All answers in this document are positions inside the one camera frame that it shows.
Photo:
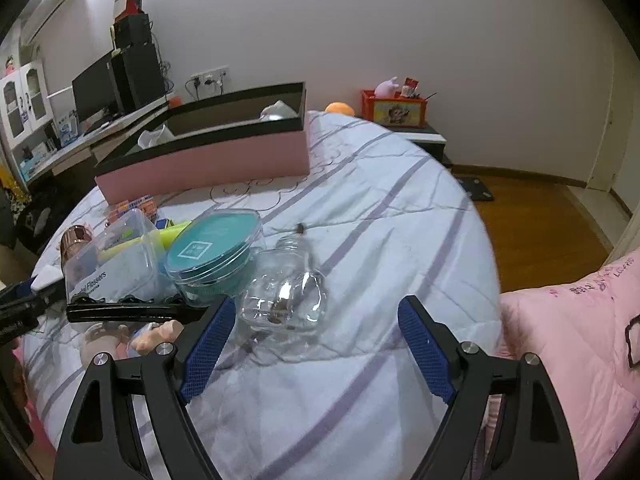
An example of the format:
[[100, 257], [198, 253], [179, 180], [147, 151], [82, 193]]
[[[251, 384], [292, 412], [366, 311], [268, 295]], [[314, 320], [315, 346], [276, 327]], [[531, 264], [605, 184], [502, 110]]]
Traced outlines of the pink pig doll figure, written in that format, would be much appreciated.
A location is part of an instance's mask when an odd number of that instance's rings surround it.
[[114, 360], [145, 356], [162, 342], [175, 342], [183, 330], [184, 325], [177, 320], [146, 323], [139, 328], [124, 323], [96, 323], [82, 335], [81, 364], [88, 368], [93, 358], [101, 353]]

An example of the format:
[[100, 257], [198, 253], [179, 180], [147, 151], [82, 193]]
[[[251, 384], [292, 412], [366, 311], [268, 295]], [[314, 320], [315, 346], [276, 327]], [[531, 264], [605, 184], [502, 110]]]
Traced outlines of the clear dental flossers box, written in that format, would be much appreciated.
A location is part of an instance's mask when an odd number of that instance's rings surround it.
[[63, 268], [66, 296], [81, 295], [109, 302], [134, 296], [144, 301], [161, 300], [176, 292], [164, 270], [165, 249], [147, 244], [130, 246], [107, 261], [98, 252], [157, 230], [140, 210], [127, 212], [105, 228]]

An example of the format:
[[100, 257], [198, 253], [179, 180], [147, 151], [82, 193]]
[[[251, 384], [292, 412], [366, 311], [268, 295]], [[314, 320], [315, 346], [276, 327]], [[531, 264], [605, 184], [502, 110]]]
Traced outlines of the rose gold metal cup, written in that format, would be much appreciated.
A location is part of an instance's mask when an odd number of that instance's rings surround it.
[[78, 254], [92, 239], [92, 232], [88, 226], [75, 224], [66, 229], [60, 241], [61, 266], [65, 266], [66, 262]]

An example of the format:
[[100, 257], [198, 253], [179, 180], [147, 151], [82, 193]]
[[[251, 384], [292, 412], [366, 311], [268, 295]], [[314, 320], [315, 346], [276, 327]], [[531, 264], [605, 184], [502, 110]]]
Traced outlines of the yellow highlighter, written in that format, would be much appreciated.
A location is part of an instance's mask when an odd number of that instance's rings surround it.
[[152, 249], [158, 249], [160, 247], [168, 249], [180, 233], [188, 226], [190, 226], [190, 221], [182, 222], [175, 224], [174, 226], [168, 226], [168, 228], [165, 229], [154, 230], [148, 234], [134, 238], [133, 240], [127, 240], [126, 242], [116, 244], [113, 247], [102, 249], [98, 252], [98, 260], [107, 261], [126, 248], [137, 244], [147, 244]]

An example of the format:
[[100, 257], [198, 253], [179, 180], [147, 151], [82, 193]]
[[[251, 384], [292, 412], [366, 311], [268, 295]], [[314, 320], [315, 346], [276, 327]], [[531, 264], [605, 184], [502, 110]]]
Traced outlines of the teal round plastic container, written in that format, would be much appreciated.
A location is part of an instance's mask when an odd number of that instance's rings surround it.
[[165, 270], [190, 306], [217, 295], [238, 296], [264, 248], [262, 218], [253, 209], [209, 208], [170, 244]]

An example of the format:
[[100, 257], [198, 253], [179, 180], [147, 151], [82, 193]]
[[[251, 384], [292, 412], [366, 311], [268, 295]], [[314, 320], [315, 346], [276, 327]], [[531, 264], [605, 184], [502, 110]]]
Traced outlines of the clear glass bottle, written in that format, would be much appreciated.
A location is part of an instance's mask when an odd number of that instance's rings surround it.
[[324, 277], [302, 232], [258, 252], [240, 296], [239, 315], [254, 330], [311, 334], [326, 314]]

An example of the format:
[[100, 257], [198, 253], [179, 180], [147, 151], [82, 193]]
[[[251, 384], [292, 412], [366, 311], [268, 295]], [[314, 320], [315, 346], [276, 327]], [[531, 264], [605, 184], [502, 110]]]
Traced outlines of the black office chair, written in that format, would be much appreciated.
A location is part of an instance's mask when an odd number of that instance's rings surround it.
[[74, 194], [52, 178], [40, 179], [30, 192], [1, 166], [1, 244], [20, 243], [40, 256], [55, 231], [75, 206]]

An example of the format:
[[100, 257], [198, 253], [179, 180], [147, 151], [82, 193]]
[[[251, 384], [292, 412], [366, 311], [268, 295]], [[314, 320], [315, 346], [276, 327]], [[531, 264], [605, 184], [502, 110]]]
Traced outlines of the pink bed quilt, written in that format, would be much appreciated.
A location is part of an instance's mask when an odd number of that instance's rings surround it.
[[579, 474], [597, 478], [639, 415], [639, 254], [573, 284], [505, 292], [499, 356], [544, 363]]

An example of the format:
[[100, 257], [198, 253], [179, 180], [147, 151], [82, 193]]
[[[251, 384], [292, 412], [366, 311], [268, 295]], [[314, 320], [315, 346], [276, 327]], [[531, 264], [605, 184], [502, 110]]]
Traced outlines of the black computer tower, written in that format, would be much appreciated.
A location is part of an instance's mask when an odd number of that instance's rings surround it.
[[134, 44], [111, 56], [108, 73], [120, 112], [131, 114], [165, 94], [154, 44]]

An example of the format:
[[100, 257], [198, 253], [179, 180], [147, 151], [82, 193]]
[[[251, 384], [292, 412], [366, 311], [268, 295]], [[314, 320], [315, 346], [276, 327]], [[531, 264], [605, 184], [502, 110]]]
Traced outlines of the low black white cabinet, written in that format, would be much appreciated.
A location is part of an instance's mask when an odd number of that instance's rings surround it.
[[390, 131], [397, 133], [398, 136], [402, 136], [404, 139], [422, 148], [424, 152], [427, 152], [434, 159], [438, 160], [442, 166], [446, 168], [454, 166], [445, 153], [447, 139], [430, 125], [426, 125], [425, 128], [390, 127]]

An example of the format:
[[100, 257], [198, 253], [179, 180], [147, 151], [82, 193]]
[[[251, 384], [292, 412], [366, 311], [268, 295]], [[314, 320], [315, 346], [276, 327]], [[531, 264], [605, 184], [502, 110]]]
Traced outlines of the black speaker box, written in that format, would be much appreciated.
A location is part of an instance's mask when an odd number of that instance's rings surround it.
[[116, 49], [127, 49], [152, 41], [150, 19], [145, 13], [125, 16], [113, 25], [113, 32]]

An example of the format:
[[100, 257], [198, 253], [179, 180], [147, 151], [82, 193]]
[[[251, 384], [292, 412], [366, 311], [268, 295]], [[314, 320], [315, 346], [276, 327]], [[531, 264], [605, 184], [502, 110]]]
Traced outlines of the white air conditioner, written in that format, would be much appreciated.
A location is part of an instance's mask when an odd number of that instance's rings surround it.
[[53, 14], [55, 14], [66, 1], [67, 0], [41, 0], [22, 26], [21, 43], [24, 44], [24, 46], [31, 44], [43, 26], [47, 24]]

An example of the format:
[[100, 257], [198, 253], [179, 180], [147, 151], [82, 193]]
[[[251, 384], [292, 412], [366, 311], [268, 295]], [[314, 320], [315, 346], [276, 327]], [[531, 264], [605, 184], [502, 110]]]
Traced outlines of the pink plush toy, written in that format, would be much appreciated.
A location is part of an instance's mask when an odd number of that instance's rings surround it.
[[398, 84], [398, 78], [393, 76], [390, 79], [382, 81], [376, 86], [374, 89], [374, 96], [380, 100], [390, 100], [396, 96], [399, 89], [400, 84]]

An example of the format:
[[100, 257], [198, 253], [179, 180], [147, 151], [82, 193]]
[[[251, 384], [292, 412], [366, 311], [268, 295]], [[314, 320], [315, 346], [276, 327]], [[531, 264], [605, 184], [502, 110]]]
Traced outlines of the orange octopus plush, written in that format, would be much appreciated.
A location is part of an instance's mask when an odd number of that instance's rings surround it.
[[342, 114], [354, 117], [356, 115], [354, 109], [344, 102], [332, 102], [326, 107], [327, 113]]

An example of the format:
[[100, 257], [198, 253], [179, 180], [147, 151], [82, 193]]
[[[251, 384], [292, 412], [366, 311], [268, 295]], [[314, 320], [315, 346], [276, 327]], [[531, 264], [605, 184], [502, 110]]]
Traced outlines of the red white desk calendar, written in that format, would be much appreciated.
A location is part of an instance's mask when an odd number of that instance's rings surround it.
[[114, 22], [142, 12], [142, 0], [114, 0]]

